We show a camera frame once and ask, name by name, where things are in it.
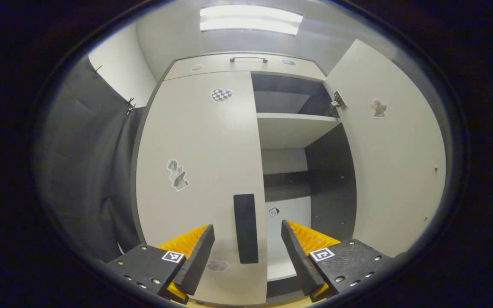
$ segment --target checkered heart sticker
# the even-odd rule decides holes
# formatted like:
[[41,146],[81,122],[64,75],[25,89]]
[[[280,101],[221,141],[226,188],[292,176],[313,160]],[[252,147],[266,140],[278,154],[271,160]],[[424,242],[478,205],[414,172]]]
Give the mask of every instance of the checkered heart sticker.
[[231,90],[214,89],[211,96],[214,101],[225,101],[233,95]]

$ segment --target ceiling light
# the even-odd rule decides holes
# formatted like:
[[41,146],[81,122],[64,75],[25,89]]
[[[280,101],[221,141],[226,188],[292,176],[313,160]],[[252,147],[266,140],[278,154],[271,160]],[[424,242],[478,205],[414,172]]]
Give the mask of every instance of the ceiling light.
[[200,30],[256,29],[296,35],[303,16],[266,6],[211,6],[200,10]]

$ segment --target gray fabric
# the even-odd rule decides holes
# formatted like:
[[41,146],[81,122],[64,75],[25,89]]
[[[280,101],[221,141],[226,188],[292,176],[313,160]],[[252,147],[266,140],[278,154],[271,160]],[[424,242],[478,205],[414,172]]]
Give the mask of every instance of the gray fabric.
[[41,203],[80,249],[111,261],[138,245],[130,169],[142,109],[126,101],[83,58],[42,111],[33,145]]

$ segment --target door handle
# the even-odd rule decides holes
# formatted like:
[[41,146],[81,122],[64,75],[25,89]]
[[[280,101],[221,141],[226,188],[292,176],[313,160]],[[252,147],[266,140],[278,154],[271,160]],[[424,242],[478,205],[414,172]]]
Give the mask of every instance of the door handle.
[[260,56],[235,56],[233,58],[229,58],[229,62],[235,62],[235,59],[242,59],[242,58],[254,58],[254,59],[262,59],[264,63],[267,63],[266,58],[262,58]]
[[258,234],[254,194],[234,195],[235,232],[241,264],[258,263]]

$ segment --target white cabinet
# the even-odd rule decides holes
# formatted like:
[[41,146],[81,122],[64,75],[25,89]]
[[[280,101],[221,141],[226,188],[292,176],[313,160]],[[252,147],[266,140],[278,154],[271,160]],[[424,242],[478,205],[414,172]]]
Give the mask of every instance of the white cabinet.
[[353,237],[395,257],[419,238],[440,204],[446,159],[437,119],[412,80],[359,40],[324,85],[332,97],[339,90],[347,105],[338,112],[355,168]]
[[225,53],[178,60],[166,74],[165,80],[228,71],[276,74],[321,82],[325,79],[325,75],[313,61],[272,54]]
[[[214,89],[231,90],[215,101]],[[192,298],[220,304],[266,302],[267,239],[264,182],[250,72],[199,74],[162,82],[149,109],[137,158],[137,208],[147,244],[159,245],[206,224],[216,240]],[[186,172],[172,185],[169,160]],[[253,193],[258,263],[239,262],[233,196]]]

